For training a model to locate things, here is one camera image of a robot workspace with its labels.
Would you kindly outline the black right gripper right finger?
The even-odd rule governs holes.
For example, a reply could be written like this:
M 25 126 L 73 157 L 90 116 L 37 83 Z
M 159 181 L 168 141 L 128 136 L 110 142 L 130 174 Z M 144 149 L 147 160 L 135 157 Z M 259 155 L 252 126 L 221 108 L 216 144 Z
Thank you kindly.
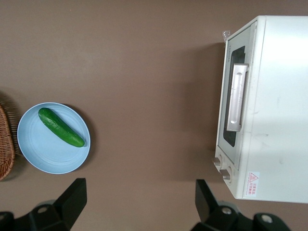
M 287 231 L 278 216 L 256 213 L 252 219 L 229 202 L 218 201 L 205 180 L 195 182 L 195 206 L 200 218 L 193 231 Z

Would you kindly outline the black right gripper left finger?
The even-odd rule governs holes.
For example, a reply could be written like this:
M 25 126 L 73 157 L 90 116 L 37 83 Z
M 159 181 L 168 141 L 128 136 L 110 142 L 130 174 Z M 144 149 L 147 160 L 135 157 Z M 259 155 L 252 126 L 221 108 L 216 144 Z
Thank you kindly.
M 9 211 L 0 213 L 2 231 L 69 231 L 87 203 L 85 178 L 77 178 L 52 204 L 40 204 L 15 218 Z

